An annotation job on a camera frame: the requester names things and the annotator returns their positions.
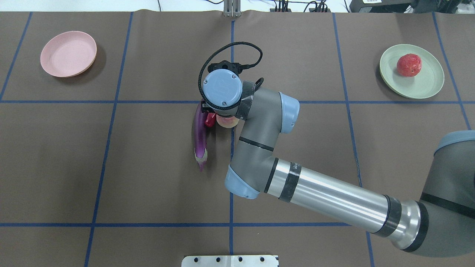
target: pink plate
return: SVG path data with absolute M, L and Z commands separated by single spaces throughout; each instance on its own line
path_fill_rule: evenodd
M 97 46 L 82 31 L 68 31 L 51 39 L 41 51 L 43 69 L 56 77 L 71 77 L 87 70 L 94 62 Z

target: red object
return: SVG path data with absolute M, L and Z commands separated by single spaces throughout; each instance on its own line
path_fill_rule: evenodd
M 422 68 L 422 60 L 418 55 L 407 54 L 398 60 L 397 70 L 404 77 L 416 76 Z
M 208 113 L 208 117 L 206 117 L 205 125 L 209 128 L 214 126 L 216 122 L 216 113 Z

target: metal mount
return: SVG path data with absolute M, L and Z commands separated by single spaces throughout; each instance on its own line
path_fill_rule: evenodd
M 277 255 L 187 256 L 181 267 L 279 267 Z
M 224 0 L 225 17 L 241 17 L 241 0 Z

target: green plate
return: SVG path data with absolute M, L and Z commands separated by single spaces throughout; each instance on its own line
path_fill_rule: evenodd
M 421 58 L 422 68 L 414 77 L 404 77 L 396 69 L 399 58 L 406 54 L 416 54 Z M 408 98 L 434 96 L 444 85 L 444 70 L 439 61 L 431 53 L 414 45 L 395 45 L 384 51 L 380 60 L 380 72 L 389 88 Z

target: black tape band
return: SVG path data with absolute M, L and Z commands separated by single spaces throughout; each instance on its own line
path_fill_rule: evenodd
M 254 99 L 254 83 L 244 81 L 242 86 L 242 94 L 241 94 L 241 104 L 239 108 L 237 108 L 237 112 L 235 117 L 240 120 L 247 120 L 247 115 L 249 114 L 249 110 L 251 109 L 252 100 Z
M 399 200 L 390 196 L 384 196 L 388 200 L 388 214 L 381 229 L 373 234 L 386 238 L 396 231 L 401 220 L 402 206 Z
M 464 206 L 464 205 L 461 205 L 449 200 L 445 200 L 440 197 L 433 196 L 431 194 L 426 194 L 424 192 L 420 196 L 420 200 L 432 203 L 444 209 L 451 210 L 458 214 L 462 214 L 469 218 L 475 219 L 475 209 L 471 207 L 467 207 L 467 206 Z
M 419 231 L 417 232 L 416 239 L 414 239 L 412 244 L 409 247 L 403 249 L 402 251 L 414 252 L 422 245 L 424 239 L 426 239 L 427 230 L 429 229 L 429 214 L 424 204 L 422 204 L 421 202 L 417 202 L 417 205 L 419 206 L 420 210 Z
M 300 164 L 295 162 L 290 163 L 289 174 L 287 175 L 287 179 L 285 180 L 284 188 L 282 188 L 282 193 L 280 193 L 280 200 L 290 202 L 290 200 L 294 196 L 295 188 L 297 187 L 301 171 L 302 166 Z
M 243 141 L 245 143 L 248 143 L 248 144 L 251 144 L 251 145 L 254 145 L 254 146 L 257 146 L 257 147 L 260 147 L 260 148 L 264 148 L 266 150 L 269 150 L 271 152 L 274 151 L 274 148 L 273 147 L 270 147 L 268 145 L 265 145 L 265 144 L 261 144 L 261 143 L 258 143 L 258 142 L 255 142 L 255 141 L 252 141 L 252 140 L 249 140 L 247 138 L 244 138 L 244 137 L 239 137 L 239 141 Z
M 269 191 L 270 183 L 272 182 L 272 178 L 274 177 L 274 173 L 276 172 L 277 163 L 279 162 L 278 158 L 275 158 L 274 165 L 272 166 L 272 170 L 270 171 L 269 179 L 267 179 L 266 188 L 264 189 L 264 193 Z

